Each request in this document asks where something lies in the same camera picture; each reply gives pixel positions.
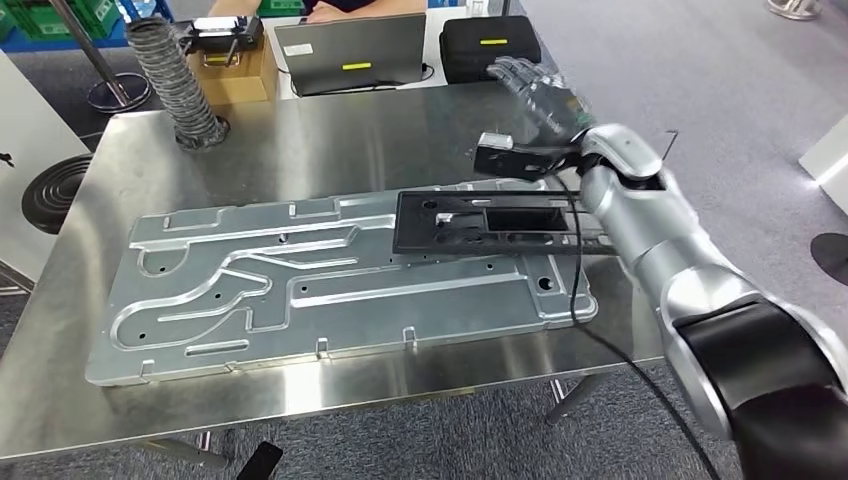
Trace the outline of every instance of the black bag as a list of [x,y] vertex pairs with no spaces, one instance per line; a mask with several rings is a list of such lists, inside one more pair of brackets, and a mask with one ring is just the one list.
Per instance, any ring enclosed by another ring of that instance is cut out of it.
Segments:
[[448,20],[439,35],[448,83],[494,80],[486,67],[497,57],[542,61],[542,49],[530,20],[523,16]]

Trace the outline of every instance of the metal hose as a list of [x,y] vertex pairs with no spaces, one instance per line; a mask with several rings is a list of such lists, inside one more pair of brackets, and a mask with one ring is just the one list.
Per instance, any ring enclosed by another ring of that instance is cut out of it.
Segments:
[[174,120],[180,146],[198,150],[222,142],[229,127],[212,114],[177,45],[171,25],[156,17],[134,20],[127,26],[127,41]]

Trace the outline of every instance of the cardboard box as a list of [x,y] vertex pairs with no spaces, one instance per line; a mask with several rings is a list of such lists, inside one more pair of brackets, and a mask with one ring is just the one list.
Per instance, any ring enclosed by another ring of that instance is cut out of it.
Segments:
[[277,61],[266,33],[256,50],[241,52],[238,65],[208,67],[203,52],[189,55],[188,65],[210,105],[273,102],[277,98]]

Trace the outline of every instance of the wire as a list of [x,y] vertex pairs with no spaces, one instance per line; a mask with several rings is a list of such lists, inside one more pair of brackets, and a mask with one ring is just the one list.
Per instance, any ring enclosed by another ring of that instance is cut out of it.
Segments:
[[686,440],[689,441],[689,444],[692,445],[692,449],[695,450],[695,453],[698,455],[698,458],[701,460],[701,463],[704,465],[704,468],[707,470],[707,474],[713,480],[720,480],[721,477],[718,475],[718,471],[716,471],[715,466],[713,465],[710,457],[707,455],[707,452],[704,450],[704,447],[701,446],[698,439],[695,438],[695,434],[692,433],[692,429],[689,428],[689,425],[686,424],[686,420],[683,419],[683,416],[680,415],[680,412],[674,408],[674,405],[671,404],[671,401],[668,397],[660,390],[660,387],[648,377],[648,374],[645,373],[644,370],[639,368],[633,360],[628,356],[624,351],[620,348],[616,347],[609,340],[602,337],[601,335],[593,332],[586,325],[579,322],[577,320],[576,315],[576,302],[577,302],[577,286],[580,283],[580,272],[583,270],[583,234],[580,231],[580,215],[577,213],[577,202],[574,201],[574,195],[571,193],[571,190],[568,189],[565,182],[562,181],[557,175],[553,175],[553,179],[559,184],[560,187],[565,191],[565,195],[568,198],[568,202],[571,203],[571,213],[574,216],[574,230],[577,234],[577,268],[574,269],[574,281],[571,284],[571,301],[569,302],[569,310],[571,312],[571,318],[574,321],[574,326],[583,332],[587,337],[591,338],[595,342],[606,347],[607,350],[615,354],[621,361],[626,363],[636,375],[639,376],[640,379],[647,385],[647,387],[651,390],[657,400],[662,403],[665,410],[671,415],[671,418],[674,420],[674,423],[680,428],[683,432],[683,435],[686,437]]
[[674,142],[675,140],[677,140],[677,136],[680,135],[680,132],[678,132],[677,130],[666,130],[665,133],[671,134],[671,141],[668,142],[668,146],[665,147],[665,153],[663,153],[663,161],[665,161],[665,157],[668,156],[668,152],[671,151],[671,147],[674,146]]
[[[430,71],[430,75],[425,75],[421,79],[422,82],[426,82],[427,80],[430,80],[431,78],[433,78],[433,75],[436,74],[436,69],[433,68],[431,65],[429,65],[427,63],[423,64],[423,66],[424,66],[424,73],[425,74],[427,73],[427,70]],[[280,67],[277,67],[277,70],[280,73],[291,76],[290,72],[287,72],[286,70],[283,70]],[[394,82],[377,82],[371,87],[370,90],[366,90],[366,91],[368,91],[368,92],[379,92],[379,91],[382,91],[382,90],[396,90],[395,85],[397,85],[397,84],[395,84]],[[294,94],[294,96],[296,96],[296,97],[300,96],[300,95],[298,95],[297,90],[295,90],[294,81],[292,81],[291,78],[289,78],[289,88],[291,88],[291,91]],[[336,94],[336,93],[343,93],[343,92],[332,90],[332,91],[328,91],[328,92],[316,93],[316,94],[311,95],[311,96],[333,95],[333,94]]]
[[425,63],[424,64],[424,73],[425,74],[427,73],[427,69],[430,69],[430,75],[427,75],[424,78],[422,78],[421,79],[422,82],[426,82],[427,80],[430,80],[431,78],[433,78],[433,75],[436,74],[436,69],[433,68],[431,65]]
[[100,135],[103,135],[103,132],[87,133],[85,135],[80,135],[77,138],[79,138],[80,140],[86,140],[86,139],[94,138],[94,137],[97,137],[97,136],[100,136]]

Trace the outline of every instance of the black disc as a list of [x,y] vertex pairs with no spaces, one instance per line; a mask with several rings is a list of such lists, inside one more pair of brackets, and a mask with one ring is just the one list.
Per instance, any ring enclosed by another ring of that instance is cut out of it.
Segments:
[[810,253],[824,273],[848,286],[848,235],[822,233],[810,242]]
[[137,73],[119,73],[115,77],[118,79],[118,83],[124,87],[130,101],[126,105],[121,105],[112,91],[109,90],[106,82],[100,82],[88,91],[88,104],[98,112],[129,112],[140,107],[150,98],[150,82],[143,76]]
[[59,233],[91,157],[86,153],[63,160],[35,177],[21,198],[21,210],[29,223],[44,233]]

